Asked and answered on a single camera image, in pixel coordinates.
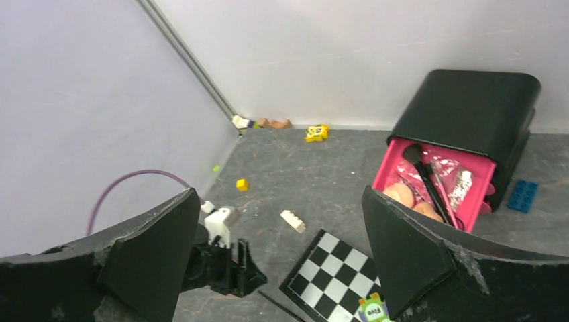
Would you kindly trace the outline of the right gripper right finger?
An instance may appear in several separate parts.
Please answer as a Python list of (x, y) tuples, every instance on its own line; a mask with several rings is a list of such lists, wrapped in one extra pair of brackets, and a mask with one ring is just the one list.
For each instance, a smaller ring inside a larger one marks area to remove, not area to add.
[(466, 233), (367, 186), (362, 211), (393, 321), (567, 321), (568, 258)]

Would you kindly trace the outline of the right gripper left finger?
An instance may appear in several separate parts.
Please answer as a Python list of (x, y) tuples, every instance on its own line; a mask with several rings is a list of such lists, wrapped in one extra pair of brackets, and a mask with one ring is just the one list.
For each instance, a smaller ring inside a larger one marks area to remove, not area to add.
[(1, 259), (2, 321), (171, 321), (200, 213), (194, 189), (40, 254)]

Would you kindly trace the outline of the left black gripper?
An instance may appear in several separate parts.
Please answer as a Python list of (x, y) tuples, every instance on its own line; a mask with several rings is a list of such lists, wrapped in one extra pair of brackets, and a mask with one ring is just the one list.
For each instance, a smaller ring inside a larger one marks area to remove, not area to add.
[(208, 286), (219, 294), (243, 298), (267, 282), (266, 275), (252, 259), (246, 239), (226, 248), (219, 236), (210, 241), (207, 229), (198, 225), (181, 292)]

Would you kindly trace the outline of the thin black makeup stick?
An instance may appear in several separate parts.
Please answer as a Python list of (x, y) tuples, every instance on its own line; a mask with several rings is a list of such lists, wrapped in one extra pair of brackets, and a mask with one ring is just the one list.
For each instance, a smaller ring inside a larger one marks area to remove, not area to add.
[(298, 316), (297, 314), (295, 314), (294, 312), (292, 312), (290, 309), (286, 308), (284, 305), (282, 305), (281, 303), (279, 303), (278, 301), (276, 301), (275, 299), (273, 299), (272, 297), (270, 297), (268, 294), (266, 294), (265, 292), (262, 292), (261, 290), (258, 290), (257, 293), (259, 295), (261, 295), (262, 297), (264, 297), (267, 301), (269, 301), (270, 303), (272, 303), (273, 305), (275, 305), (276, 307), (278, 307), (280, 310), (282, 310), (283, 312), (285, 312), (287, 315), (291, 316), (293, 319), (295, 319), (298, 322), (305, 322), (304, 319), (302, 319), (300, 316)]

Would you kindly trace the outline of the round pink powder puff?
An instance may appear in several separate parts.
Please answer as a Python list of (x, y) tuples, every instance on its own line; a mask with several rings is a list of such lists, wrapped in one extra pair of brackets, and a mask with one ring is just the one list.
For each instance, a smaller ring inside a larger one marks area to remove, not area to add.
[(403, 183), (394, 183), (386, 187), (383, 193), (408, 208), (413, 208), (415, 205), (413, 191)]

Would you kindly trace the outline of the clear plastic wrapper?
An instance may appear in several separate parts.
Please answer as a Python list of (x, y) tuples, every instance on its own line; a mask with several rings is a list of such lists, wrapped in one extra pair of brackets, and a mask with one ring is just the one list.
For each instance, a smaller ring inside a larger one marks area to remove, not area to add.
[[(472, 187), (473, 173), (463, 167), (449, 154), (441, 154), (431, 148), (423, 149), (423, 163), (436, 185), (431, 169), (441, 178), (451, 208), (457, 212)], [(414, 193), (416, 202), (427, 201), (433, 204), (427, 189), (413, 165), (402, 159), (395, 168), (395, 178), (406, 184)]]

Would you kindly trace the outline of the black makeup brush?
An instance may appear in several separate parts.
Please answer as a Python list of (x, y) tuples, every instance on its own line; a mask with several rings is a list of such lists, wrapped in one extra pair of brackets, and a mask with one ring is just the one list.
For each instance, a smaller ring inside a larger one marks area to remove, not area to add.
[(402, 153), (403, 158), (412, 164), (423, 181), (435, 208), (439, 211), (444, 223), (453, 226), (451, 217), (449, 216), (443, 199), (439, 195), (434, 183), (429, 177), (426, 165), (423, 163), (423, 150), (419, 144), (408, 145)]

